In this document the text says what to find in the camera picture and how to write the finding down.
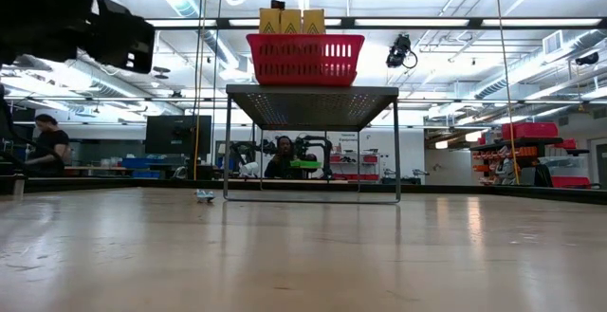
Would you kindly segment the red plastic basket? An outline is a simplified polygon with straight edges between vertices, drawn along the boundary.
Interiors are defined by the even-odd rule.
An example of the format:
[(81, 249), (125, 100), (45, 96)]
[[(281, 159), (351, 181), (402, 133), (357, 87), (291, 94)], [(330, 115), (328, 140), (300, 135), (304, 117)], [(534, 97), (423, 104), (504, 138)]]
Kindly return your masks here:
[(365, 38), (357, 34), (249, 34), (260, 85), (349, 87)]

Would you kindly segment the yellow crayon box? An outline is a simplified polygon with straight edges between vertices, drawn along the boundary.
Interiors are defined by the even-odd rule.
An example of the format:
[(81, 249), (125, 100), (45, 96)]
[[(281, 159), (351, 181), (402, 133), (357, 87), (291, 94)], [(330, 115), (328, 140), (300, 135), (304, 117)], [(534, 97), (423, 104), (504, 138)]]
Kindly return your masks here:
[(303, 33), (325, 34), (324, 10), (307, 9), (303, 11)]

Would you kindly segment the grey perforated metal shelf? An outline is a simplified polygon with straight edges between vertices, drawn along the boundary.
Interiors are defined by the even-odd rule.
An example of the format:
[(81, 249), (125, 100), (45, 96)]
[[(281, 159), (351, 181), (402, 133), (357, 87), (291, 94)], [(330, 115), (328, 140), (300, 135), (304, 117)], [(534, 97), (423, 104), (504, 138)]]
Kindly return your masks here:
[[(393, 111), (395, 149), (395, 197), (384, 204), (401, 201), (401, 166), (398, 121), (398, 90), (379, 86), (263, 86), (229, 84), (225, 141), (230, 142), (231, 109), (237, 105), (262, 132), (347, 132), (359, 134), (387, 107)], [(229, 170), (224, 170), (223, 198), (233, 202), (335, 203), (341, 191), (328, 179), (318, 182), (259, 180), (260, 195), (230, 195)]]

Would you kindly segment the person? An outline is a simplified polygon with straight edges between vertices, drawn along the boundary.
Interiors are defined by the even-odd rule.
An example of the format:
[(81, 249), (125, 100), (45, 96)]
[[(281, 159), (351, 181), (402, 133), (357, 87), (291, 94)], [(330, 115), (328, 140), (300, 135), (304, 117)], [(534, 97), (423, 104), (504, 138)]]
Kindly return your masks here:
[(71, 157), (69, 136), (48, 114), (38, 115), (34, 121), (40, 134), (26, 164), (43, 175), (61, 175)]
[(295, 159), (293, 143), (287, 136), (277, 139), (277, 153), (267, 164), (264, 176), (267, 178), (303, 179), (304, 172), (292, 168), (290, 163)]

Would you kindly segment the blue storage bin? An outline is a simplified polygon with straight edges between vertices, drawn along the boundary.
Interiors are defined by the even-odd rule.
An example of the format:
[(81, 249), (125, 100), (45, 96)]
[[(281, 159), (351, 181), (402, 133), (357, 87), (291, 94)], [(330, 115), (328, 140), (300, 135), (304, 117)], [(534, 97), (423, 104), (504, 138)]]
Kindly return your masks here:
[(164, 173), (157, 166), (162, 163), (159, 158), (149, 157), (127, 157), (121, 162), (133, 178), (152, 178), (160, 179)]

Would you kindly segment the white rack red bins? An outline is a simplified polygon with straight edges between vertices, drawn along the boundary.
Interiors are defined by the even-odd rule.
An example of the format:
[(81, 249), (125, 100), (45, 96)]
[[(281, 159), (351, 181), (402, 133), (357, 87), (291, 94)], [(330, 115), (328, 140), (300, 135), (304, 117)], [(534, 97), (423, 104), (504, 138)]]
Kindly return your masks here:
[(379, 182), (379, 159), (377, 153), (335, 153), (329, 157), (329, 165), (337, 180)]

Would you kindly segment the black ceiling beam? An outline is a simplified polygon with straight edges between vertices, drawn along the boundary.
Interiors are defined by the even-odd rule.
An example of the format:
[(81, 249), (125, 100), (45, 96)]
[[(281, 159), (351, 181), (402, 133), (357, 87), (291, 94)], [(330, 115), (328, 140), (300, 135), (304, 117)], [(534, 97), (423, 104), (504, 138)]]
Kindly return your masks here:
[[(156, 29), (185, 30), (256, 29), (258, 18), (166, 18), (148, 19)], [(324, 19), (328, 29), (403, 29), (403, 30), (589, 30), (607, 29), (607, 17), (329, 17)]]

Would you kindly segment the red white container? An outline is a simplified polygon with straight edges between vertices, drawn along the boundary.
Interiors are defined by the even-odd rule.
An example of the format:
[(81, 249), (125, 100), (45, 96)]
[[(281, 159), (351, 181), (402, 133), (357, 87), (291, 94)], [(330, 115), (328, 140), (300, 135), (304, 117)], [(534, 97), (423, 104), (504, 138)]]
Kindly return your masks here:
[(574, 138), (551, 145), (542, 164), (546, 165), (555, 188), (589, 189), (588, 155), (590, 151), (580, 149)]

